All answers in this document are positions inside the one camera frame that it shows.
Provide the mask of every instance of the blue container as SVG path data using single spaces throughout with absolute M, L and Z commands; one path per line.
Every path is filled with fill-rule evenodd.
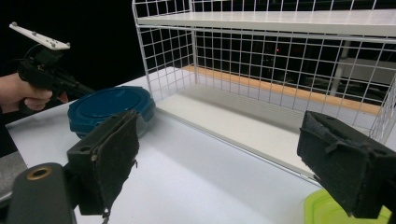
M 67 116 L 70 130 L 83 138 L 112 115 L 134 110 L 139 115 L 136 131 L 140 135 L 153 117 L 154 107 L 155 103 L 145 89 L 122 86 L 83 96 L 69 106 Z

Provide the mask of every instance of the white wire rack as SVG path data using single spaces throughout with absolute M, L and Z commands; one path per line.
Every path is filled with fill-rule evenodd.
M 392 0 L 134 0 L 156 101 L 201 84 L 313 110 L 382 143 L 395 123 Z

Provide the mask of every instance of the green object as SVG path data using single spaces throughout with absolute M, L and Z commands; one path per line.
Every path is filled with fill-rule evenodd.
M 349 217 L 326 189 L 320 189 L 304 202 L 305 224 L 387 224 L 391 212 L 382 207 L 378 219 Z

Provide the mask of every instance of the white table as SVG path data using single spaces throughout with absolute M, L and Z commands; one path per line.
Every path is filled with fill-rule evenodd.
M 125 85 L 147 87 L 146 78 Z M 9 124 L 28 167 L 67 163 L 79 141 L 68 104 Z M 139 139 L 138 168 L 115 201 L 109 223 L 304 223 L 304 199 L 319 187 L 156 111 Z M 76 209 L 78 223 L 101 223 Z

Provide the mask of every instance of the wooden strip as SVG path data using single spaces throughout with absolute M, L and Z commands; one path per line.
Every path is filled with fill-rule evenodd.
M 193 66 L 186 66 L 183 69 L 194 72 Z M 370 105 L 366 103 L 362 103 L 359 101 L 353 101 L 348 99 L 342 99 L 340 97 L 325 95 L 312 91 L 299 90 L 293 87 L 282 86 L 275 83 L 270 83 L 266 81 L 259 81 L 257 79 L 248 78 L 248 77 L 239 77 L 236 75 L 231 75 L 228 73 L 222 73 L 219 71 L 214 71 L 211 69 L 205 69 L 198 67 L 198 73 L 201 75 L 205 75 L 208 77 L 214 77 L 217 79 L 221 79 L 224 81 L 231 81 L 232 83 L 237 83 L 249 87 L 254 87 L 257 89 L 262 89 L 266 91 L 272 91 L 280 94 L 285 94 L 292 97 L 297 97 L 300 99 L 305 99 L 307 101 L 315 101 L 319 103 L 325 103 L 327 105 L 335 105 L 341 106 L 344 108 L 359 110 L 361 112 L 369 113 L 372 115 L 377 115 L 380 110 L 379 105 Z

